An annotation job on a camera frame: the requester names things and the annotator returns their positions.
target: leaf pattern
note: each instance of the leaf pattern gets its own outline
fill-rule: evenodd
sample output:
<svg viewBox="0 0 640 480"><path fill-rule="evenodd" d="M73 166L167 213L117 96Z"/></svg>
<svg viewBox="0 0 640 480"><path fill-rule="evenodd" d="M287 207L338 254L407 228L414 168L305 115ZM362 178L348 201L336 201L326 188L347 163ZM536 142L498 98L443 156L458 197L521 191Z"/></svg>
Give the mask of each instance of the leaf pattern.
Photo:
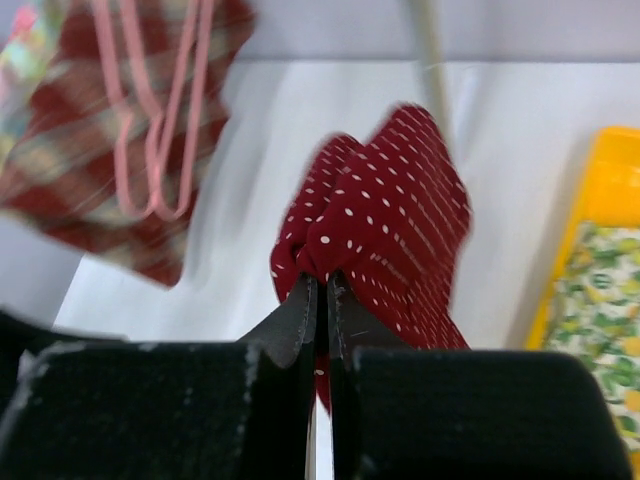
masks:
<svg viewBox="0 0 640 480"><path fill-rule="evenodd" d="M583 224L579 238L555 284L544 348L582 361L640 452L640 229Z"/></svg>

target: yellow bin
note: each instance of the yellow bin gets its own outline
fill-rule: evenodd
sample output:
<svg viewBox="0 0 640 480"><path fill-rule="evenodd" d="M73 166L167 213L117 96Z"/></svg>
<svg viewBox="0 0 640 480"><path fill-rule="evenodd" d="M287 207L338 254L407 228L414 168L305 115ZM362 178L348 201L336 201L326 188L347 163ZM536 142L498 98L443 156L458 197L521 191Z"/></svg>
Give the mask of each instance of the yellow bin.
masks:
<svg viewBox="0 0 640 480"><path fill-rule="evenodd" d="M586 221L601 226L640 227L640 130L609 127L598 134L527 339L528 350L542 348L554 283L564 275L578 226ZM636 479L640 480L640 454L633 454L632 461Z"/></svg>

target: pink hanger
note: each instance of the pink hanger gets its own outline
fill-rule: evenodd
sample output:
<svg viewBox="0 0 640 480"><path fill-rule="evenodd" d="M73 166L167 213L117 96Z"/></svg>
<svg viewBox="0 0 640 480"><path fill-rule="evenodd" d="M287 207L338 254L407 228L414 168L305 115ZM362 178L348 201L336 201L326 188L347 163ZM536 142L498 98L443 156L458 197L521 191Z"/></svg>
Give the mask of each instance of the pink hanger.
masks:
<svg viewBox="0 0 640 480"><path fill-rule="evenodd" d="M171 221L183 215L189 207L193 167L196 160L198 129L200 126L200 113L202 111L204 97L214 2L215 0L191 0L187 6L187 15L178 50L176 73L169 95L168 113L165 115L151 88L151 82L149 81L149 76L144 65L144 46L135 2L131 0L119 0L125 44L133 73L134 88L143 110L151 119L149 132L145 141L145 166L147 183L149 185L149 200L145 207L139 209L131 200L127 160L127 138L133 124L134 115L124 98L122 85L120 83L113 26L109 12L109 0L92 0L107 96L121 119L122 128L114 147L114 169L116 194L122 210L128 215L145 218L151 213L156 213L163 220ZM194 79L187 122L180 190L177 207L175 210L171 210L163 197L162 181L166 173L169 148L174 135L182 88L187 74L189 53L196 30L198 6L200 6L200 24L196 44ZM162 129L162 137L158 138L163 121L164 128Z"/></svg>

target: red plaid fabric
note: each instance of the red plaid fabric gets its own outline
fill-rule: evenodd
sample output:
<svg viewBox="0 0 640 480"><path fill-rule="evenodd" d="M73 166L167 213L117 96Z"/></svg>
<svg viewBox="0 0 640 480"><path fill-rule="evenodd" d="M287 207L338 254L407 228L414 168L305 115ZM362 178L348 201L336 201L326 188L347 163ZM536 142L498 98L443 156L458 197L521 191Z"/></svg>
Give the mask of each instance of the red plaid fabric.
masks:
<svg viewBox="0 0 640 480"><path fill-rule="evenodd" d="M165 105L189 1L136 0L146 68ZM136 103L122 22L115 11L112 16L120 76L135 113L128 138L131 196L143 205L149 194L144 163L149 119ZM31 98L32 121L0 176L0 203L50 237L165 285L176 284L200 181L228 120L220 91L234 56L253 29L254 13L244 0L216 3L191 208L172 222L156 215L138 220L120 211L115 195L113 145L120 125L106 97L90 1L71 0L58 54ZM165 197L173 202L179 189L191 80L189 75L164 184Z"/></svg>
<svg viewBox="0 0 640 480"><path fill-rule="evenodd" d="M317 153L271 255L276 292L284 300L300 272L326 282L341 270L360 303L413 347L466 348L448 307L470 219L433 119L401 106L367 144L336 135Z"/></svg>

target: maroon fabric with white dots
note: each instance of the maroon fabric with white dots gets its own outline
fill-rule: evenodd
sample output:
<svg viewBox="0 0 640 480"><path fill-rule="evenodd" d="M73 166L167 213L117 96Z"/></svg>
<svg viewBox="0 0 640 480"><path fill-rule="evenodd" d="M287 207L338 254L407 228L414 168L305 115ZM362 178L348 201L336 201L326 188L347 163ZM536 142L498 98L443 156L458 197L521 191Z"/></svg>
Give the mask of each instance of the maroon fabric with white dots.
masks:
<svg viewBox="0 0 640 480"><path fill-rule="evenodd" d="M466 348L448 307L470 219L433 118L400 106L367 144L336 135L316 154L271 255L276 292L284 300L301 272L326 282L342 270L405 342Z"/></svg>

